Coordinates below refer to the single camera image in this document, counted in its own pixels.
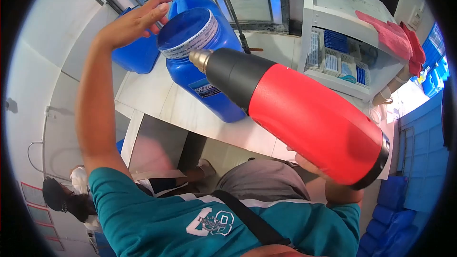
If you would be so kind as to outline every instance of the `teal t-shirt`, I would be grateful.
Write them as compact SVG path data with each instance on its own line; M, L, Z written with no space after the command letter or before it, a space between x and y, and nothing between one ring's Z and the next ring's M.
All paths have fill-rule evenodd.
M118 256L239 256L262 246L218 198L150 197L111 168L95 169L89 184L103 232ZM296 199L242 202L305 254L357 253L360 208L355 203L327 208Z

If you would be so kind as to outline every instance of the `container cap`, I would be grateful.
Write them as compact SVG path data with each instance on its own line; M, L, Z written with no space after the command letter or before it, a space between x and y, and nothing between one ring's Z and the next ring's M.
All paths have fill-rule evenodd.
M209 9L192 8L163 26L157 35L157 48L168 59L185 58L209 43L217 30L218 22Z

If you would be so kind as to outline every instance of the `framed certificate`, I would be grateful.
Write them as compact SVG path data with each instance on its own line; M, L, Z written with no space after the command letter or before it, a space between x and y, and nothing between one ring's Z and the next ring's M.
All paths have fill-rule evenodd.
M38 231L40 231L44 237L51 237L51 238L59 239L59 236L57 235L57 231L54 228L54 226L41 224L41 223L35 223L35 225L37 226Z
M46 202L43 198L43 190L24 182L20 182L20 187L22 188L22 193L27 203L36 204L39 206L46 207Z
M62 243L60 242L59 239L46 237L46 240L48 241L49 246L52 249L57 250L57 251L65 251L64 246L62 245Z
M33 221L41 224L53 225L51 215L49 214L49 210L45 208L39 208L31 204L27 204L27 207L29 209Z

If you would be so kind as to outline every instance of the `window frame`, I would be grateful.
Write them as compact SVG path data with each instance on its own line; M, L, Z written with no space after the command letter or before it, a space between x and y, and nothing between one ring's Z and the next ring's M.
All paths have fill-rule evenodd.
M270 8L270 16L271 21L240 21L239 25L242 30L249 30L249 31L266 31L266 32L273 32L273 33L282 33L282 34L289 34L289 17L290 17L290 9L289 9L289 0L280 0L281 2L281 16L282 16L282 23L274 23L274 14L273 14L273 7L271 5L271 0L268 0L269 8ZM236 24L233 22L230 23L233 29L237 29Z

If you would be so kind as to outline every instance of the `red heat gun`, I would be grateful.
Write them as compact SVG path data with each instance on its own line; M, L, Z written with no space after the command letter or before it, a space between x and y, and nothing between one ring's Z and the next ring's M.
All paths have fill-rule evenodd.
M381 173L389 140L366 115L291 68L229 48L189 60L248 116L335 182L359 190Z

